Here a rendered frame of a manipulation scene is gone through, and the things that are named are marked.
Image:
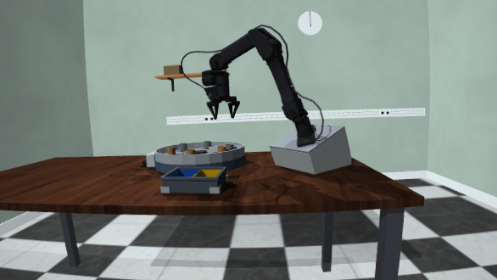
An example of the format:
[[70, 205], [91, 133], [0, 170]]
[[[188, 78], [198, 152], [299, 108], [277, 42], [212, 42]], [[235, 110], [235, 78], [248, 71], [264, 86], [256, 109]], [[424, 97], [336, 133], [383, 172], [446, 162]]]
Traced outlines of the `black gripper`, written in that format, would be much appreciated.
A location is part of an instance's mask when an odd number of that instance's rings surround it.
[[[210, 101], [215, 101], [215, 102], [207, 102], [207, 106], [209, 107], [209, 110], [211, 111], [214, 119], [217, 120], [219, 103], [221, 103], [221, 101], [226, 101], [226, 103], [228, 103], [231, 118], [234, 119], [234, 116], [236, 114], [236, 111], [237, 111], [237, 108], [240, 104], [240, 101], [237, 101], [236, 97], [230, 97], [229, 84], [226, 84], [226, 86], [225, 86], [225, 84], [217, 85], [217, 91], [218, 91], [218, 96], [220, 96], [220, 97], [211, 97]], [[235, 101], [235, 102], [229, 102], [229, 101]], [[233, 105], [235, 105], [235, 108], [234, 108], [234, 111], [232, 114], [232, 106]], [[214, 113], [212, 106], [215, 107], [215, 113]]]

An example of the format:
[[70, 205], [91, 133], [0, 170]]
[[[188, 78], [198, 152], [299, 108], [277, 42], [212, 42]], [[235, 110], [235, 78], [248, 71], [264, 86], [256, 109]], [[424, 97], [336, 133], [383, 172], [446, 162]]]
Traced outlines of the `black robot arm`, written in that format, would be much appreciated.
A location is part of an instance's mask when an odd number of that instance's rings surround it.
[[[262, 34], [260, 34], [258, 30]], [[262, 57], [263, 61], [265, 60], [271, 70], [281, 95], [283, 113], [286, 118], [292, 120], [295, 124], [297, 130], [297, 146], [302, 147], [315, 143], [314, 127], [310, 124], [309, 117], [306, 117], [308, 112], [304, 109], [301, 98], [294, 92], [288, 76], [284, 58], [282, 56], [282, 44], [265, 28], [249, 30], [244, 38], [209, 59], [211, 71], [207, 70], [202, 72], [202, 83], [206, 86], [206, 95], [209, 99], [210, 97], [218, 96], [215, 76], [217, 75], [217, 84], [225, 84], [225, 86], [226, 84], [229, 84], [229, 73], [227, 73], [225, 69], [229, 68], [228, 65], [234, 59], [252, 48], [257, 49], [259, 55]], [[213, 95], [212, 89], [214, 90]]]

